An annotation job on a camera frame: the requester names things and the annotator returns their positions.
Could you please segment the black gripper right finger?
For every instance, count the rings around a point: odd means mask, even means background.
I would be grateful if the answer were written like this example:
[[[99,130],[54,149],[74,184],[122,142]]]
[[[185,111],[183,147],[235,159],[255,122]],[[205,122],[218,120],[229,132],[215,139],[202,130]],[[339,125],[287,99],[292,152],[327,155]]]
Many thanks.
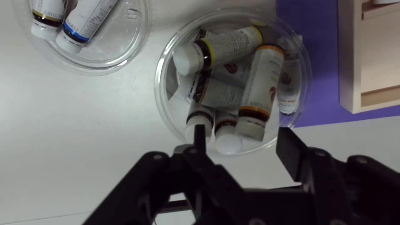
[[[315,225],[400,225],[400,172],[367,156],[345,161],[280,127],[277,154],[310,195]]]

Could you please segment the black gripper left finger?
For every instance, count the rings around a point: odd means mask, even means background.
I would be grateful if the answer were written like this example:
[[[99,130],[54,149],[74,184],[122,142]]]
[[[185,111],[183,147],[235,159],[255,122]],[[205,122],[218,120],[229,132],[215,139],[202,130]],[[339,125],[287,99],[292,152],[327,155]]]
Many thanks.
[[[194,225],[240,225],[244,191],[207,154],[205,126],[194,141],[144,154],[83,225],[153,225],[159,214],[190,210]]]

